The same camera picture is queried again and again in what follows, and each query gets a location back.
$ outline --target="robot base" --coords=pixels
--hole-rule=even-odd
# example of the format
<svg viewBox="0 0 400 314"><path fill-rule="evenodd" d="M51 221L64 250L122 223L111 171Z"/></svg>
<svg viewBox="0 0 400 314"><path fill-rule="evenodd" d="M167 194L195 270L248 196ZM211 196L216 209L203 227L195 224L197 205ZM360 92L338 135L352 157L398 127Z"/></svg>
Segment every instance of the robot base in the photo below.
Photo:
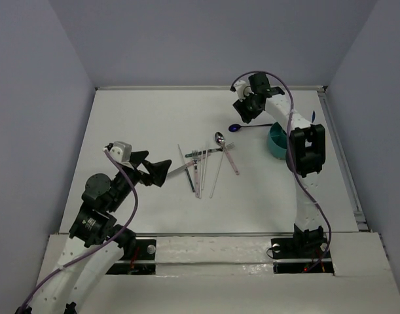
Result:
<svg viewBox="0 0 400 314"><path fill-rule="evenodd" d="M294 225L294 229L293 237L271 239L273 259L318 259L318 254L322 254L327 242L323 235L323 228L320 226L317 230L303 232ZM327 252L325 258L331 258L331 253Z"/></svg>

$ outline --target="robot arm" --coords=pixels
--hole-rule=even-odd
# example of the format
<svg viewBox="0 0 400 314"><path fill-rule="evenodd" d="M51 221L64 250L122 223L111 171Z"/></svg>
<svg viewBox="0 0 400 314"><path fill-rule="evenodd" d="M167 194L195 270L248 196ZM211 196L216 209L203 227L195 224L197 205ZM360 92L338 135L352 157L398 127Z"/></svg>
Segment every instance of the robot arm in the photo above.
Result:
<svg viewBox="0 0 400 314"><path fill-rule="evenodd" d="M33 296L31 294L24 305L18 308L17 314L78 313L108 269L124 253L129 256L134 254L136 234L115 225L117 220L111 213L118 209L132 191L130 183L132 186L137 183L162 186L172 161L152 164L146 161L149 152L132 152L131 145L123 142L110 144L105 150L114 164L121 165L120 171L113 180L103 173L95 174L87 180L82 195L83 204L54 271L44 279L49 280L38 294L28 303ZM149 173L138 170L140 164ZM136 213L136 208L126 226Z"/></svg>
<svg viewBox="0 0 400 314"><path fill-rule="evenodd" d="M249 77L249 84L240 80L233 85L239 100L233 104L245 123L259 116L263 111L269 113L285 132L289 123L291 104L284 91L271 87L264 73ZM307 190L316 188L317 176L325 163L325 129L322 125L313 125L300 113L293 111L289 136L293 165L287 160L287 166L298 174L298 181ZM315 204L306 195L299 183L296 184L297 215L293 239L287 251L295 251L296 257L314 252L326 242Z"/></svg>

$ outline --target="white table surface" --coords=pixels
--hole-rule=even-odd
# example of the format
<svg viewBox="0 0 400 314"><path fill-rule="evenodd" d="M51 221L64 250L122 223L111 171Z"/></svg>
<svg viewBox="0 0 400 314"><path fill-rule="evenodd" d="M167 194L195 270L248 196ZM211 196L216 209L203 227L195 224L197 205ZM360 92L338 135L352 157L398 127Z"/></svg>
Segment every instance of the white table surface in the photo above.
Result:
<svg viewBox="0 0 400 314"><path fill-rule="evenodd" d="M50 237L39 281L66 238ZM269 243L270 237L158 237L156 275L103 276L81 313L400 313L378 234L334 234L335 276L274 275Z"/></svg>
<svg viewBox="0 0 400 314"><path fill-rule="evenodd" d="M296 109L327 128L315 91L293 91ZM60 232L68 232L81 206L86 180L95 173L111 178L117 170L102 148L113 141L126 141L133 150L148 150L150 162L172 160L171 170L182 162L183 153L200 149L220 131L240 175L236 176L223 159L214 197L209 198L220 159L208 160L205 189L201 200L191 192L185 173L168 180L162 188L138 185L139 211L131 225L135 232L153 233L231 233L292 232L296 215L295 185L285 161L277 160L266 147L268 128L227 131L240 123L232 107L236 95L222 90L114 90L97 91L90 114L79 161L71 185ZM251 124L273 122L262 113ZM336 232L357 231L353 205L340 172L330 130L326 133L326 163L318 189L313 191ZM124 224L134 199L130 195L114 216Z"/></svg>

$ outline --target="utensil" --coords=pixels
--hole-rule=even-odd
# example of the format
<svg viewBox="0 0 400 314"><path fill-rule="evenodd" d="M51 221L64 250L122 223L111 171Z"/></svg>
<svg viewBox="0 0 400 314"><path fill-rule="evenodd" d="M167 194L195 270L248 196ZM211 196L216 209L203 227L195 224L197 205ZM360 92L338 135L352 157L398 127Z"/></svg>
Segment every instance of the utensil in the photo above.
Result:
<svg viewBox="0 0 400 314"><path fill-rule="evenodd" d="M268 123L268 124L257 124L256 126L271 126L273 123ZM253 128L254 126L241 126L240 124L232 124L231 126L228 127L228 130L230 132L237 132L242 128Z"/></svg>
<svg viewBox="0 0 400 314"><path fill-rule="evenodd" d="M232 149L234 149L234 143L233 142L231 142L230 144L228 144L228 145L226 145L226 149L227 150L232 150ZM211 153L211 152L222 152L223 151L223 148L212 148L212 149L207 149L207 151L209 152L209 153ZM192 157L192 154L186 154L185 155L185 158L190 158L190 157Z"/></svg>
<svg viewBox="0 0 400 314"><path fill-rule="evenodd" d="M219 145L223 149L223 152L226 154L227 159L229 160L229 162L230 162L235 174L239 175L239 170L236 167L236 165L234 164L232 156L229 154L228 150L225 148L225 137L220 132L217 132L215 134L215 136L216 136L215 141L216 141L217 145Z"/></svg>
<svg viewBox="0 0 400 314"><path fill-rule="evenodd" d="M182 162L185 163L184 156L182 155L181 147L179 147L179 144L178 144L178 149L179 149L179 153L181 155ZM187 173L187 177L188 177L189 184L191 185L191 189L193 192L195 192L195 188L194 188L194 185L192 184L191 176L189 175L189 171L188 171L187 167L185 167L185 172Z"/></svg>
<svg viewBox="0 0 400 314"><path fill-rule="evenodd" d="M223 135L222 135L220 132L216 132L216 134L214 135L214 140L215 140L215 142L216 142L219 146L221 146L221 148L222 148L223 151L224 151L224 147L225 147L225 138L223 137ZM219 167L217 168L217 171L216 171L216 173L215 173L213 188L211 189L210 198L212 198L212 197L213 197L213 194L214 194L215 184L217 183L217 178L218 178L218 176L219 176L220 167L221 167L221 162L223 161L223 156L224 156L224 155L225 155L224 153L221 154L221 158L220 158L220 162L219 162Z"/></svg>
<svg viewBox="0 0 400 314"><path fill-rule="evenodd" d="M185 168L190 168L190 166L194 165L194 160L191 160L190 162L187 162L185 165L182 165L181 167L178 167L174 170L172 170L171 172L168 172L168 175L166 176L167 179L174 177L175 175L183 172L185 170Z"/></svg>
<svg viewBox="0 0 400 314"><path fill-rule="evenodd" d="M208 151L208 142L206 143L206 152ZM206 180L206 169L207 169L207 156L208 156L209 154L206 154L206 160L204 161L204 170L203 170L203 172L204 172L204 174L202 175L202 182L201 182L201 190L203 190L204 189L204 181Z"/></svg>
<svg viewBox="0 0 400 314"><path fill-rule="evenodd" d="M192 160L194 160L194 183L195 183L195 196L200 197L200 181L198 178L198 151L192 151Z"/></svg>

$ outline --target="blue spoon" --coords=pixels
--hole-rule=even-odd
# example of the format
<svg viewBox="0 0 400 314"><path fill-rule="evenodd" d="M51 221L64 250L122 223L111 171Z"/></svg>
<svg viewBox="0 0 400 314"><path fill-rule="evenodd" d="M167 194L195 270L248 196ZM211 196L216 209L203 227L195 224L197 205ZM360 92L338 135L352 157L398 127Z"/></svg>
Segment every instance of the blue spoon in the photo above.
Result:
<svg viewBox="0 0 400 314"><path fill-rule="evenodd" d="M271 126L273 123L268 123L268 124L258 124L256 126ZM254 126L241 126L240 124L232 124L231 126L228 127L228 130L230 132L237 132L242 128L252 128Z"/></svg>

